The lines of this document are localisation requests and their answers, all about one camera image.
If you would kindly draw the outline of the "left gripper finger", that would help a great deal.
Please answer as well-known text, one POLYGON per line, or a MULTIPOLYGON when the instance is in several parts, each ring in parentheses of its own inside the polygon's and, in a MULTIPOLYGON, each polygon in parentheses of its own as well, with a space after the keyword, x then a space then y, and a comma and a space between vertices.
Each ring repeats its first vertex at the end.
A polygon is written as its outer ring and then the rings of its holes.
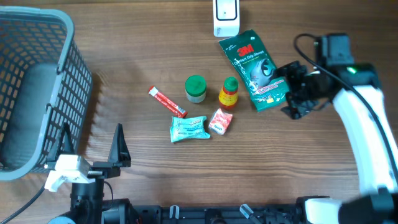
POLYGON ((118 123, 114 132, 108 162, 115 167, 130 167, 131 156, 124 138, 123 126, 118 123))
POLYGON ((75 154, 70 125, 63 123, 61 131, 47 155, 47 162, 56 162, 62 154, 75 154))

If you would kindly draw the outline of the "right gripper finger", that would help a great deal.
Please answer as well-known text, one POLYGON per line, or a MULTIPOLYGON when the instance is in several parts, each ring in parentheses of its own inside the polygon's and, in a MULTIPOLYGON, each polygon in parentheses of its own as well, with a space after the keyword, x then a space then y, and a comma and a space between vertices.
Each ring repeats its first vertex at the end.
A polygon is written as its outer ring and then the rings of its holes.
POLYGON ((317 100, 296 101, 288 99, 287 106, 281 108, 280 110, 290 119, 301 119, 310 112, 315 111, 316 106, 318 106, 317 100))
POLYGON ((284 77, 288 82, 299 82, 307 73, 307 67, 298 60, 281 66, 275 71, 277 77, 284 77))

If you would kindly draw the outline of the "dark green box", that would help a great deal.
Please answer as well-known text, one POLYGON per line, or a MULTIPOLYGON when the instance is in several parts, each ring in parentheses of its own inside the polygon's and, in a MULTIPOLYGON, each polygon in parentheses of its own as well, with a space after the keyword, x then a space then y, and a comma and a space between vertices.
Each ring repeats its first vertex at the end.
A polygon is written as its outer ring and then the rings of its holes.
POLYGON ((286 101, 289 86, 276 74, 277 66, 254 30, 219 41, 232 66, 241 77, 257 111, 286 101))

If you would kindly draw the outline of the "red sauce bottle green cap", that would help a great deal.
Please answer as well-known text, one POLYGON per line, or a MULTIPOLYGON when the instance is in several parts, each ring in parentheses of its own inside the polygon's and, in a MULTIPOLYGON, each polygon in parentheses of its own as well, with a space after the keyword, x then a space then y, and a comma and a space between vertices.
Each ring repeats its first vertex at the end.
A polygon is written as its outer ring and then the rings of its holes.
POLYGON ((218 101, 224 110, 234 108, 238 102, 238 80, 236 78, 228 77, 224 81, 223 87, 218 95, 218 101))

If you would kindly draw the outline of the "red stick packet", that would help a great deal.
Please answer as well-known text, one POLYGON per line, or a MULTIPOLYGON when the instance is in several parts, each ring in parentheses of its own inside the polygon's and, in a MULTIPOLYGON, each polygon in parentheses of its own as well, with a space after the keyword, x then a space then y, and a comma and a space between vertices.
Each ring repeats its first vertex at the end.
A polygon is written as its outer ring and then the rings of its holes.
POLYGON ((176 117, 184 118, 187 112, 181 108, 178 104, 174 103, 162 92, 160 92, 155 86, 151 86, 149 89, 149 94, 153 96, 158 102, 163 104, 169 111, 171 111, 176 117))

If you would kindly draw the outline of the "teal tissue packet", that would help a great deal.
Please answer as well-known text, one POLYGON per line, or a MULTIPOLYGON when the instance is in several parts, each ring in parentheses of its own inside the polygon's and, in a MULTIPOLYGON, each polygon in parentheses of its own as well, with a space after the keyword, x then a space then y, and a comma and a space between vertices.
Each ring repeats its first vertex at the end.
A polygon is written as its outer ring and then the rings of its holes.
POLYGON ((178 142, 186 139, 209 139, 211 137, 205 131, 204 122, 206 116, 194 118, 172 118, 170 127, 170 142, 178 142))

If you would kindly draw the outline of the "red white snack packet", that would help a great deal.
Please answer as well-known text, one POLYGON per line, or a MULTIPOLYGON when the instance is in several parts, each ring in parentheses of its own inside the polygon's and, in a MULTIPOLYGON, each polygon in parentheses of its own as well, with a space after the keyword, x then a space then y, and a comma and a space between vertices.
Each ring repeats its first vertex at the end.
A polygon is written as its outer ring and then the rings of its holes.
POLYGON ((224 135, 228 126, 231 123, 232 118, 232 114, 226 113, 221 108, 219 108, 213 114, 208 127, 215 133, 224 135))

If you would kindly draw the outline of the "clear jar green lid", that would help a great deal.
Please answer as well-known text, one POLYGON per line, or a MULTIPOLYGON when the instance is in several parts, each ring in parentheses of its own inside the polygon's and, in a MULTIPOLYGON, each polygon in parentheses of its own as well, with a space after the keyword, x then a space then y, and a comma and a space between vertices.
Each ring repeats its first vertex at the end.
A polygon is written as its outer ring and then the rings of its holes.
POLYGON ((206 97, 206 80, 200 75, 192 75, 185 82, 187 99, 192 103, 201 103, 206 97))

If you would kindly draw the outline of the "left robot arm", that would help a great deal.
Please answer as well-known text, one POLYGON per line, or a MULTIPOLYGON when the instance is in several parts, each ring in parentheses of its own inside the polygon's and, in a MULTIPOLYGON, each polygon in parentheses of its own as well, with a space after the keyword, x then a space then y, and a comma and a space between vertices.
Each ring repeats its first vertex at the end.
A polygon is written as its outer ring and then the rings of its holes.
POLYGON ((131 156, 124 138, 122 124, 117 124, 108 160, 90 164, 77 154, 67 123, 62 125, 50 148, 45 168, 49 175, 44 189, 56 192, 65 182, 72 184, 70 211, 51 220, 52 223, 98 223, 110 212, 114 199, 103 201, 106 179, 119 177, 122 167, 131 166, 131 156))

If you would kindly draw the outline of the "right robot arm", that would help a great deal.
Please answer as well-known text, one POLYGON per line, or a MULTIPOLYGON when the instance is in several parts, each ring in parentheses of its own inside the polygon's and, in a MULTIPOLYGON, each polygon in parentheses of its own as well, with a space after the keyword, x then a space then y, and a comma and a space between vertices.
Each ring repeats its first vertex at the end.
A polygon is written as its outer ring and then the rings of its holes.
POLYGON ((302 223, 396 223, 397 144, 389 126, 376 69, 356 63, 346 34, 312 36, 315 58, 277 69, 289 85, 284 108, 292 119, 333 105, 346 129, 358 170, 360 196, 342 202, 330 197, 297 200, 302 223))

